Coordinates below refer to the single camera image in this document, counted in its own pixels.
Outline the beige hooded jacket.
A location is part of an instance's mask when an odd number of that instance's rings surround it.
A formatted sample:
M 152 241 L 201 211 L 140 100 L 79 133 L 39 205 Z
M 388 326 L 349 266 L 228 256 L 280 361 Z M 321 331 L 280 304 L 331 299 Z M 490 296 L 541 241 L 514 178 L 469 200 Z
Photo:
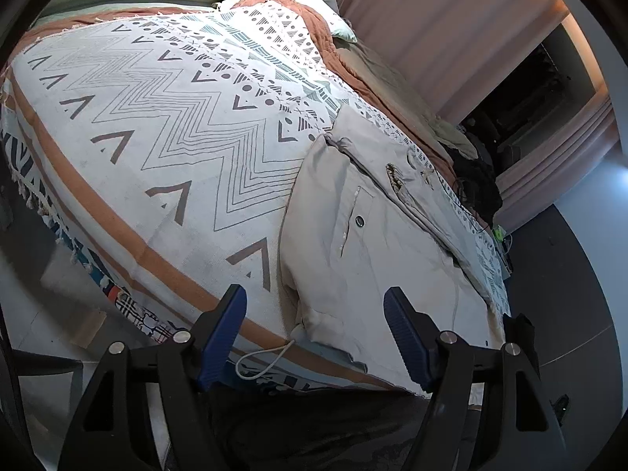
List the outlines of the beige hooded jacket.
M 231 354 L 243 378 L 415 391 L 384 319 L 394 286 L 441 329 L 489 349 L 504 342 L 492 240 L 415 149 L 352 108 L 331 123 L 277 108 L 263 131 L 257 162 L 294 167 L 277 266 L 296 314 L 285 336 L 244 325 Z

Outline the black clothes pile on bed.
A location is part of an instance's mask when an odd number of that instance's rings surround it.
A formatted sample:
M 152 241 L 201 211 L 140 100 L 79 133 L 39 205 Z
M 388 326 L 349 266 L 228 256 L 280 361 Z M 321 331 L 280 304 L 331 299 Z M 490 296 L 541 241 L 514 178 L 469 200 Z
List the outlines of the black clothes pile on bed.
M 458 149 L 448 148 L 456 174 L 455 191 L 462 197 L 463 204 L 474 211 L 482 225 L 493 228 L 495 215 L 502 207 L 493 159 L 477 136 L 468 133 L 464 126 L 456 128 L 474 147 L 477 157 L 469 159 Z

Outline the person legs in dark trousers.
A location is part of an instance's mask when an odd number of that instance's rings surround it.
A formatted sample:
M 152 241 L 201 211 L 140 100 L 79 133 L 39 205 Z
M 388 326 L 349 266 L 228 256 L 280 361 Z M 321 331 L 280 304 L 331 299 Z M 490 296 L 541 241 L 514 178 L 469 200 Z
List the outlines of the person legs in dark trousers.
M 397 389 L 221 383 L 202 403 L 214 470 L 400 470 L 428 405 Z

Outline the white bedside cabinet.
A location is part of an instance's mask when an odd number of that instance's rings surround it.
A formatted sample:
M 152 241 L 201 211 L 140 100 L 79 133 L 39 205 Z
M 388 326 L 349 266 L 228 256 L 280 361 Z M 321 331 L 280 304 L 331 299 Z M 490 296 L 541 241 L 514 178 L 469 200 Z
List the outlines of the white bedside cabinet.
M 512 275 L 512 265 L 510 263 L 507 247 L 503 241 L 495 239 L 495 248 L 499 258 L 501 276 L 504 281 L 510 279 Z

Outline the pink curtain right panel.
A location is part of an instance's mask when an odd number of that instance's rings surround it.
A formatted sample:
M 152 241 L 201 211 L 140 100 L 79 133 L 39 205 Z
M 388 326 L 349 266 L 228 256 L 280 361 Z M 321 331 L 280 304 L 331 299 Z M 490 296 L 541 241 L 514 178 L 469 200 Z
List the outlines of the pink curtain right panel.
M 619 141 L 608 89 L 601 87 L 558 131 L 497 177 L 495 222 L 513 232 L 576 186 Z

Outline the pink curtain panel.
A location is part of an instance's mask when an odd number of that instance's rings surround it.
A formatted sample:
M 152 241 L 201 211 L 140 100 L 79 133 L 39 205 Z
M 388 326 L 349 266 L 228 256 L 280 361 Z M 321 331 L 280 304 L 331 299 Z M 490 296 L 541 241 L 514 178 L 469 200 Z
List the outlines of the pink curtain panel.
M 563 0 L 338 0 L 359 39 L 461 122 L 564 21 Z
M 495 222 L 513 232 L 576 186 L 619 141 L 608 89 L 601 87 L 558 131 L 497 177 Z

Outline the olive green blanket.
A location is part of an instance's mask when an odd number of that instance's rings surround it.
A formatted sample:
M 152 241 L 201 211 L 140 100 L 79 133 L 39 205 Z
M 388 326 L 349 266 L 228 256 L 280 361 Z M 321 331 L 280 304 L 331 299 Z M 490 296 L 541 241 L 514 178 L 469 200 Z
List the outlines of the olive green blanket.
M 471 143 L 448 121 L 436 115 L 400 72 L 361 42 L 335 38 L 343 64 L 354 72 L 384 107 L 405 126 L 405 133 L 429 146 L 449 161 L 448 148 L 458 149 L 469 159 L 477 153 Z

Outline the patterned white bed cover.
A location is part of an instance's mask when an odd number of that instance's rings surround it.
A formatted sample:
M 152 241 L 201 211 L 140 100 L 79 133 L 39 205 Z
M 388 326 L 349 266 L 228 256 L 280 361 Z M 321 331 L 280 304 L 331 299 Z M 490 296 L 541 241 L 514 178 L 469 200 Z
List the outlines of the patterned white bed cover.
M 493 238 L 432 124 L 293 0 L 42 24 L 2 69 L 1 139 L 21 196 L 147 336 L 241 285 L 243 380 L 416 391 L 393 286 L 472 345 L 506 340 Z

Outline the pink curtain left panel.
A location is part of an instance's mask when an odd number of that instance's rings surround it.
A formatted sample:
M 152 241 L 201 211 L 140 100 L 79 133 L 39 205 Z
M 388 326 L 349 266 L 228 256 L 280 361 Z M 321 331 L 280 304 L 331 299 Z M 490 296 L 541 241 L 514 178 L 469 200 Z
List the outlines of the pink curtain left panel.
M 461 122 L 564 21 L 563 0 L 338 0 L 359 39 Z

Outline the white patterned pillow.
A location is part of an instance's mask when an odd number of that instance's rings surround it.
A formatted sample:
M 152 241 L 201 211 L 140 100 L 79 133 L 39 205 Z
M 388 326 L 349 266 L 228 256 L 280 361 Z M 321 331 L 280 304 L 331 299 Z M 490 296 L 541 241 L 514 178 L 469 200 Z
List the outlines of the white patterned pillow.
M 310 7 L 312 10 L 320 14 L 324 21 L 327 22 L 328 28 L 333 37 L 344 39 L 347 43 L 356 43 L 358 38 L 354 34 L 350 25 L 340 16 L 331 6 L 328 6 L 323 0 L 294 0 L 296 3 Z

